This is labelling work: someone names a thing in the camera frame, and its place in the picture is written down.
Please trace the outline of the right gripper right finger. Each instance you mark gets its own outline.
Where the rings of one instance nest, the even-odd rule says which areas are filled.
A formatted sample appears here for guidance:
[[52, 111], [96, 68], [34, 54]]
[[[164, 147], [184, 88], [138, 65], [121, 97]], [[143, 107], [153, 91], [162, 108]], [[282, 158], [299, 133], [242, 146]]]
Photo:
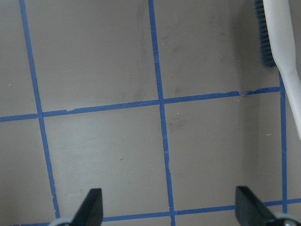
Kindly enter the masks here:
[[291, 215], [271, 212], [247, 186], [236, 187], [235, 217], [241, 226], [298, 225]]

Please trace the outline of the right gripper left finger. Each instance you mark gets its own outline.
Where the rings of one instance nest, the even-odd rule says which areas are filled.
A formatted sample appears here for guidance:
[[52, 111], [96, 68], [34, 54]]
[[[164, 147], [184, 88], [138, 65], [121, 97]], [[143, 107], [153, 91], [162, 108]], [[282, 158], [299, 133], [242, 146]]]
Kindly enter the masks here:
[[58, 218], [51, 226], [100, 226], [103, 222], [103, 196], [101, 188], [92, 188], [74, 217]]

